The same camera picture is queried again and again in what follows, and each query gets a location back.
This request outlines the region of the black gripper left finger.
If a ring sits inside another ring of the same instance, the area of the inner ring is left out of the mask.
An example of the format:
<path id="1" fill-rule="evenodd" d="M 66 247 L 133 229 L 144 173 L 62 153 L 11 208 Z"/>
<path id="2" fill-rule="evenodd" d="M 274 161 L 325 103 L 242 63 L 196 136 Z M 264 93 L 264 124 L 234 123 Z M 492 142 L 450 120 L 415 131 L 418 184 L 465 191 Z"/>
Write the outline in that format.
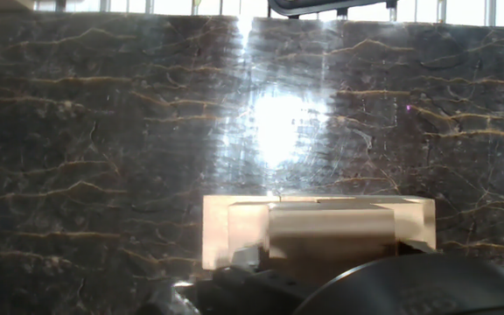
<path id="1" fill-rule="evenodd" d="M 229 263 L 197 282 L 197 309 L 203 315 L 291 315 L 315 291 L 267 266 L 258 245 L 239 248 Z"/>

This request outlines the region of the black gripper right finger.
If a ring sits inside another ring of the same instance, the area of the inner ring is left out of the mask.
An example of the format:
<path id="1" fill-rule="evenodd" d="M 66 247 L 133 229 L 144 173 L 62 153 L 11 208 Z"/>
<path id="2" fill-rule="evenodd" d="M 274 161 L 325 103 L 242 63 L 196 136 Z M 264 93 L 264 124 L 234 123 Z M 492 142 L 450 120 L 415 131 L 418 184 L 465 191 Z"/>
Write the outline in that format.
<path id="1" fill-rule="evenodd" d="M 432 254 L 436 250 L 425 241 L 400 240 L 397 242 L 396 252 L 398 255 Z"/>

